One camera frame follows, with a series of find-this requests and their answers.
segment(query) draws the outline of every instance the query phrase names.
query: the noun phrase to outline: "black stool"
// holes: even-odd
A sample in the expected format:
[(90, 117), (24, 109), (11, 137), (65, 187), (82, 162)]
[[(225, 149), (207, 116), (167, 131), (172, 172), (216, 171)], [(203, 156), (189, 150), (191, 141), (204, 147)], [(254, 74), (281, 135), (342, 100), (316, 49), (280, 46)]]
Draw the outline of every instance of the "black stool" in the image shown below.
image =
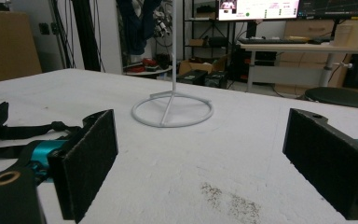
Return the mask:
[(305, 91), (305, 100), (330, 105), (345, 105), (358, 108), (358, 91), (341, 88), (318, 87)]

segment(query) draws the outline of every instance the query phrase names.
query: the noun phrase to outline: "computer screen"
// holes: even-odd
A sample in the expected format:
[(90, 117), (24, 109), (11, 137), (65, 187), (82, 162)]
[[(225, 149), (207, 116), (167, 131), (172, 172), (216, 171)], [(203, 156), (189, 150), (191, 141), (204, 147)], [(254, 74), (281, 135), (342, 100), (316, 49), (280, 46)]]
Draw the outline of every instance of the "computer screen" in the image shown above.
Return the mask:
[(301, 0), (302, 19), (358, 19), (358, 0)]
[(220, 0), (219, 21), (296, 19), (299, 0)]

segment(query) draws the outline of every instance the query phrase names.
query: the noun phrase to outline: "black strap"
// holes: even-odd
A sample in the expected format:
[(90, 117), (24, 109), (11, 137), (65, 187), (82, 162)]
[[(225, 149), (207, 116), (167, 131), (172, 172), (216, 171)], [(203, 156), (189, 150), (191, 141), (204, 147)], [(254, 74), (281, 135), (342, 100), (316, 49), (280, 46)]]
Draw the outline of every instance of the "black strap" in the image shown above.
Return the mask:
[[(51, 124), (41, 126), (23, 126), (23, 127), (7, 127), (3, 125), (8, 117), (8, 103), (3, 102), (0, 104), (0, 139), (13, 140), (13, 139), (27, 139), (48, 133), (49, 131), (55, 132), (68, 132), (66, 136), (61, 136), (58, 139), (65, 140), (72, 137), (81, 128), (78, 126), (66, 126), (61, 121), (53, 121)], [(17, 159), (21, 156), (21, 152), (26, 146), (11, 146), (0, 147), (0, 158), (4, 159)]]

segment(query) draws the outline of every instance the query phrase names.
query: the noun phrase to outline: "white desk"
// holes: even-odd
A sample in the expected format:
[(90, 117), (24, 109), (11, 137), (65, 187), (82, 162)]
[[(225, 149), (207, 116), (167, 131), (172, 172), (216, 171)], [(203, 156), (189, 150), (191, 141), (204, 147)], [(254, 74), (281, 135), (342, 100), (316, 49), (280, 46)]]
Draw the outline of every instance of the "white desk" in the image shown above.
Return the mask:
[[(331, 45), (311, 44), (290, 44), (290, 45), (243, 45), (241, 49), (252, 52), (249, 67), (248, 88), (252, 90), (253, 82), (294, 84), (294, 85), (315, 85), (325, 87), (331, 77), (335, 55), (338, 53), (356, 53), (358, 48), (334, 47)], [(255, 53), (257, 51), (277, 52), (310, 52), (328, 53), (327, 61), (323, 69), (279, 67), (279, 66), (256, 66)]]
[[(81, 223), (358, 223), (336, 212), (282, 153), (291, 107), (326, 116), (353, 138), (357, 109), (178, 83), (179, 91), (212, 100), (210, 119), (158, 129), (131, 117), (148, 94), (171, 87), (62, 70), (0, 82), (0, 103), (10, 103), (9, 126), (82, 125), (89, 114), (115, 110), (119, 153)], [(198, 105), (173, 108), (185, 115)], [(0, 160), (0, 171), (13, 162)], [(74, 223), (62, 220), (52, 183), (37, 189), (48, 223)]]

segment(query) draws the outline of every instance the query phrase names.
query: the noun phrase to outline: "vertical rod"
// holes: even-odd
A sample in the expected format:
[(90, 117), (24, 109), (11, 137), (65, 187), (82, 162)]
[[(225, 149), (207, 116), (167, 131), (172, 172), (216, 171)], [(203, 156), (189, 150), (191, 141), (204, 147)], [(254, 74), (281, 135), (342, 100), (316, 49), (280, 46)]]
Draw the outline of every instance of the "vertical rod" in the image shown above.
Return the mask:
[(186, 39), (185, 39), (185, 31), (186, 31), (186, 14), (185, 14), (185, 7), (186, 7), (186, 3), (185, 1), (182, 2), (182, 50), (183, 50), (183, 55), (182, 55), (182, 59), (184, 60), (186, 58)]
[(171, 97), (170, 97), (170, 101), (167, 104), (167, 108), (165, 108), (165, 113), (164, 113), (164, 116), (162, 116), (161, 123), (159, 124), (160, 127), (164, 127), (165, 124), (167, 123), (167, 122), (165, 122), (165, 119), (167, 118), (168, 113), (170, 113), (171, 105), (172, 105), (172, 102), (173, 102), (174, 98), (175, 98), (175, 94), (173, 92)]
[(176, 92), (176, 14), (177, 14), (177, 3), (172, 1), (172, 93)]
[(248, 74), (248, 88), (246, 92), (251, 92), (253, 79), (255, 75), (255, 50), (252, 50), (251, 63), (249, 64), (249, 74)]
[(319, 80), (319, 86), (326, 87), (328, 86), (328, 81), (331, 78), (332, 70), (333, 70), (333, 61), (335, 58), (334, 53), (329, 53), (327, 56), (327, 61), (324, 66), (324, 70), (322, 71), (321, 79)]

